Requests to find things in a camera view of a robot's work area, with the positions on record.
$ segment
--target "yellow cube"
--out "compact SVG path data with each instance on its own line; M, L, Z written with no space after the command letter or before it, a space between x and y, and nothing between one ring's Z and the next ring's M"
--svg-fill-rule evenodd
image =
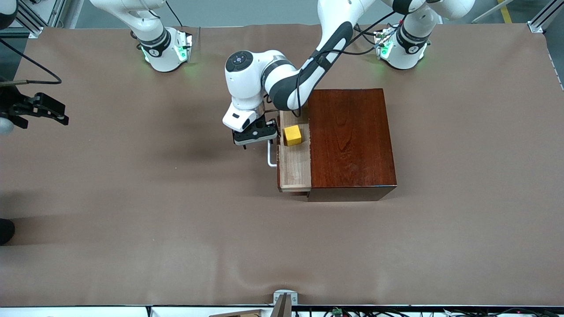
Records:
M302 134L299 132L299 126L293 125L284 128L284 139L286 145L291 147L302 143Z

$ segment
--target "gray floor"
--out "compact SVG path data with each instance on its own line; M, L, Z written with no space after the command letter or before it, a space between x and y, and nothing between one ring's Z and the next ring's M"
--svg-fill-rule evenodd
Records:
M82 0L73 0L71 4L80 3ZM508 6L510 16L514 23L524 23L530 20L548 0L515 0ZM208 0L201 2L185 0L169 0L185 25L191 27L231 27L253 24L318 24L316 0ZM444 21L449 23L470 23L481 13L497 4L496 0L477 0L471 12L457 21ZM369 11L360 19L361 24L371 24L390 8L382 2L376 2ZM165 25L177 25L174 16L165 6L156 10ZM392 16L385 22L396 22L399 15ZM125 25L116 17L97 9L89 0L83 0L80 14L75 16L76 28L125 28ZM482 23L503 23L503 17L498 11L483 19ZM564 14L560 14L546 33L549 51L556 69L564 73ZM11 43L19 49L25 47L25 39L13 39ZM19 58L5 47L0 47L0 75L13 78L17 69Z
M8 38L5 41L20 52L25 50L25 44L27 43L25 38ZM21 57L18 54L0 45L0 76L13 80L20 60Z

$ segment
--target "table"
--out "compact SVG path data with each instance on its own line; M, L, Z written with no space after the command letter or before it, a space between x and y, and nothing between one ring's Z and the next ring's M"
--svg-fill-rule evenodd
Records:
M46 29L26 53L67 105L2 138L0 305L561 305L564 94L524 24L439 25L416 69L343 56L318 88L386 94L398 188L382 201L279 193L266 144L232 144L223 63L318 26L202 29L193 63L157 73L129 31ZM47 78L22 63L16 79Z

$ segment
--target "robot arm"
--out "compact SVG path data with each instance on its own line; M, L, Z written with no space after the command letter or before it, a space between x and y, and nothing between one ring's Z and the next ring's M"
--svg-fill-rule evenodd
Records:
M150 10L165 0L90 0L92 4L123 21L135 34L145 60L159 72L170 72L188 62L192 35L166 28Z
M260 118L264 114L263 89L279 110L291 111L304 105L340 56L341 53L332 50L346 47L353 37L353 26L374 2L319 0L321 41L300 69L296 69L279 51L240 51L231 55L226 63L225 75L232 102L223 123L234 131L243 132Z
M398 13L409 14L401 30L395 32L395 43L389 44L392 48L403 46L404 50L396 48L394 52L386 51L387 55L381 56L401 69L413 67L422 57L427 39L438 21L434 10L448 19L456 19L466 15L474 4L474 0L427 0L428 5L425 0L382 1ZM226 63L225 75L232 99L223 123L234 131L234 137L237 133L244 133L264 115L263 90L278 110L292 111L304 105L340 56L338 51L351 40L353 26L374 2L319 0L321 41L300 69L296 69L279 51L239 51L231 55Z
M410 69L423 58L431 32L439 21L439 15L456 20L465 16L474 0L427 0L415 12L407 15L398 30L389 28L384 35L393 36L376 50L378 57L397 69Z
M0 1L0 30L5 29L14 22L17 15L17 1Z
M0 29L9 27L16 15L17 0L1 1ZM28 121L21 117L23 115L48 117L63 125L69 124L65 105L44 93L37 93L32 98L22 95L15 86L20 82L9 82L0 76L0 134L9 134L14 126L27 129Z

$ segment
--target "yellow floor tape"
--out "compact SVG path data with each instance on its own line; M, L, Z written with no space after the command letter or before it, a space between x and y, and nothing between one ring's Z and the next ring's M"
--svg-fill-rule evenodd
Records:
M507 6L501 7L501 15L503 16L503 22L505 23L513 23L511 21L511 16L509 16L509 10L507 10Z

